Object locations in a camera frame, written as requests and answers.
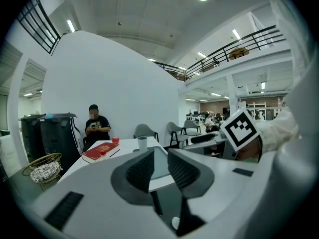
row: red book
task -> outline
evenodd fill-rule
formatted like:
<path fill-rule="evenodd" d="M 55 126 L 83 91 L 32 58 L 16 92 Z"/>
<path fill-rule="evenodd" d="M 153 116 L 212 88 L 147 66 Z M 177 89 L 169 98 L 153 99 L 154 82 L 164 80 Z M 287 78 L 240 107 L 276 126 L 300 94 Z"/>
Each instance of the red book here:
<path fill-rule="evenodd" d="M 99 160 L 99 158 L 101 156 L 100 155 L 101 151 L 106 152 L 106 157 L 111 157 L 119 150 L 120 150 L 120 146 L 118 144 L 104 142 L 104 143 L 100 144 L 99 146 L 96 146 L 93 149 L 90 149 L 86 152 L 83 152 L 82 158 L 83 158 L 83 160 L 85 160 L 89 163 L 94 163 L 94 162 Z"/>

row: gray cushion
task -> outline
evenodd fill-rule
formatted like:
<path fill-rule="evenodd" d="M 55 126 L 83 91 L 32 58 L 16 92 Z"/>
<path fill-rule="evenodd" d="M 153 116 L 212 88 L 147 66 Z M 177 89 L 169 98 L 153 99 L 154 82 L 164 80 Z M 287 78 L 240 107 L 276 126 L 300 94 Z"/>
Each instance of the gray cushion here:
<path fill-rule="evenodd" d="M 200 132 L 194 132 L 194 131 L 186 131 L 186 134 L 189 136 L 197 136 L 197 135 L 201 135 Z"/>
<path fill-rule="evenodd" d="M 187 139 L 188 139 L 188 135 L 177 134 L 177 141 L 186 141 Z"/>

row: white cup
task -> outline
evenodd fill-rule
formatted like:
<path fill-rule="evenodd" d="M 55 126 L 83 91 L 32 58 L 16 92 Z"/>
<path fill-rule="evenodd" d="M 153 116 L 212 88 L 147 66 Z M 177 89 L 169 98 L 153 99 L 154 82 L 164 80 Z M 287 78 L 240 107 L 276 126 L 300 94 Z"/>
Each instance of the white cup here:
<path fill-rule="evenodd" d="M 141 136 L 138 138 L 139 149 L 142 152 L 146 152 L 148 149 L 148 138 L 145 136 Z"/>

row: black cap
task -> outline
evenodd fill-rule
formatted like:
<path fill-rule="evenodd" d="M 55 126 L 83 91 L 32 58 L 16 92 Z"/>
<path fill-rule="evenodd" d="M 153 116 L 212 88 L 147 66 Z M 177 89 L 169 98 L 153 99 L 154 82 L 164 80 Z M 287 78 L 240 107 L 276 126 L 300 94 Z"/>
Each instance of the black cap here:
<path fill-rule="evenodd" d="M 89 111 L 90 110 L 98 110 L 99 108 L 98 108 L 98 106 L 97 105 L 91 105 L 90 107 L 89 107 Z"/>

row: office chair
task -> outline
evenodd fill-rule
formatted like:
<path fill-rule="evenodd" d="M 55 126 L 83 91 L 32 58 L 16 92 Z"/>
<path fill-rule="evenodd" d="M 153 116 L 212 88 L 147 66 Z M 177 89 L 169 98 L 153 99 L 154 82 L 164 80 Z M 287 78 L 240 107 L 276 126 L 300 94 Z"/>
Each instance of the office chair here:
<path fill-rule="evenodd" d="M 186 129 L 188 128 L 196 128 L 197 132 L 194 131 L 186 131 Z M 190 121 L 190 120 L 185 120 L 184 122 L 184 134 L 187 134 L 189 136 L 197 136 L 197 135 L 201 135 L 201 131 L 200 131 L 200 126 L 196 125 L 194 122 Z"/>
<path fill-rule="evenodd" d="M 171 143 L 173 141 L 177 142 L 177 145 L 179 146 L 179 143 L 182 142 L 184 144 L 184 141 L 186 142 L 186 145 L 188 145 L 188 135 L 182 134 L 184 128 L 177 126 L 174 122 L 169 122 L 167 124 L 168 131 L 170 133 L 170 144 L 169 146 L 171 147 Z"/>
<path fill-rule="evenodd" d="M 159 142 L 159 134 L 155 131 L 151 130 L 150 127 L 146 124 L 139 124 L 134 132 L 133 138 L 138 138 L 140 136 L 154 136 L 157 141 Z"/>

